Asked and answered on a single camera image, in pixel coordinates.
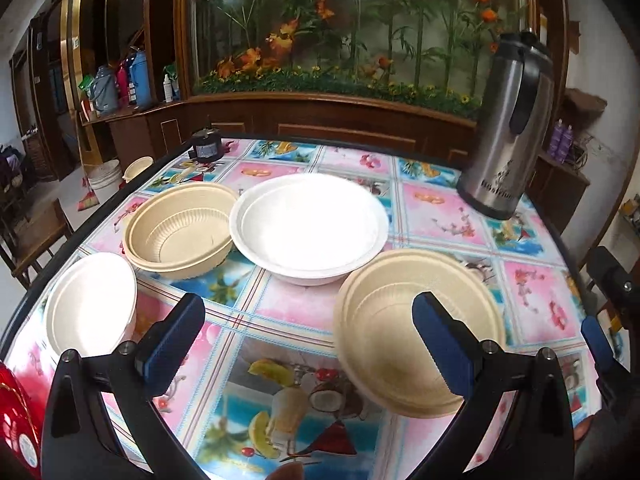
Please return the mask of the person's right hand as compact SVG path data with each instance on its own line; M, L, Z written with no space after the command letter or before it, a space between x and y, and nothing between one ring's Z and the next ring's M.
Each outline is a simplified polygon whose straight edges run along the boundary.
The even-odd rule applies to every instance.
M585 419L583 419L579 424L577 424L574 427L574 441L575 443L580 442L581 440L585 439L586 434L588 434L588 431L591 427L593 421L593 416L590 415L588 417L586 417Z

